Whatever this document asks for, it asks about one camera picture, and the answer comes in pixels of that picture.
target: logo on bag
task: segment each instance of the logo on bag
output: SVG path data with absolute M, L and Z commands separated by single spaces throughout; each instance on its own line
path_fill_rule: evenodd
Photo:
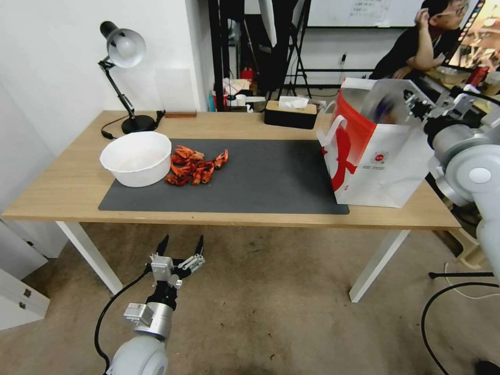
M 338 127 L 335 132 L 335 138 L 337 140 L 337 148 L 339 150 L 337 158 L 339 165 L 335 176 L 332 178 L 333 191 L 337 191 L 344 184 L 346 171 L 349 171 L 351 174 L 356 172 L 356 166 L 347 161 L 347 157 L 351 151 L 351 140 L 349 139 L 349 134 L 347 134 L 347 131 L 344 128 Z
M 371 163 L 375 165 L 384 165 L 387 161 L 387 152 L 376 152 L 374 156 L 371 158 Z

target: crayfish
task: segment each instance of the crayfish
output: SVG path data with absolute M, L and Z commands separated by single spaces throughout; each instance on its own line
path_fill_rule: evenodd
M 177 145 L 170 157 L 170 170 L 173 174 L 165 176 L 165 182 L 176 186 L 207 184 L 211 181 L 215 169 L 220 169 L 228 161 L 226 149 L 213 160 L 205 161 L 205 155 L 185 146 Z

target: tissue box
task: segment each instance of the tissue box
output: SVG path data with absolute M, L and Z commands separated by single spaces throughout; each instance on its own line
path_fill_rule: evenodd
M 264 112 L 264 123 L 289 128 L 312 129 L 317 115 L 314 104 L 308 104 L 302 109 L 291 109 L 280 108 L 278 101 L 268 101 Z

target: black lamp arm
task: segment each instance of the black lamp arm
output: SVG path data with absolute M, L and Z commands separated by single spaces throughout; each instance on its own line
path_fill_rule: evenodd
M 120 89 L 118 88 L 118 86 L 116 86 L 116 83 L 114 82 L 113 78 L 111 77 L 111 75 L 109 74 L 109 70 L 115 66 L 115 64 L 111 63 L 109 61 L 109 56 L 106 56 L 105 59 L 99 61 L 99 66 L 102 68 L 104 74 L 106 75 L 106 77 L 108 78 L 109 80 L 109 83 L 111 83 L 111 86 L 113 86 L 113 89 L 115 89 L 117 95 L 118 95 L 118 99 L 120 99 L 120 102 L 122 103 L 122 105 L 125 107 L 125 109 L 127 110 L 127 112 L 129 113 L 129 117 L 132 121 L 135 120 L 135 114 L 134 114 L 134 106 L 132 105 L 132 103 L 128 100 L 128 98 L 121 93 Z

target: desk lamp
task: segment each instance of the desk lamp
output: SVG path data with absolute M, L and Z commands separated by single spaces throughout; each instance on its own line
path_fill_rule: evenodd
M 123 122 L 121 129 L 125 134 L 139 131 L 152 131 L 157 127 L 156 121 L 150 116 L 134 114 L 134 106 L 123 95 L 116 83 L 111 78 L 109 71 L 112 67 L 132 68 L 141 62 L 146 53 L 146 42 L 142 36 L 129 29 L 119 29 L 114 23 L 104 21 L 101 23 L 101 34 L 106 38 L 106 49 L 108 56 L 99 61 L 111 86 L 118 94 L 118 99 L 127 110 L 129 118 Z

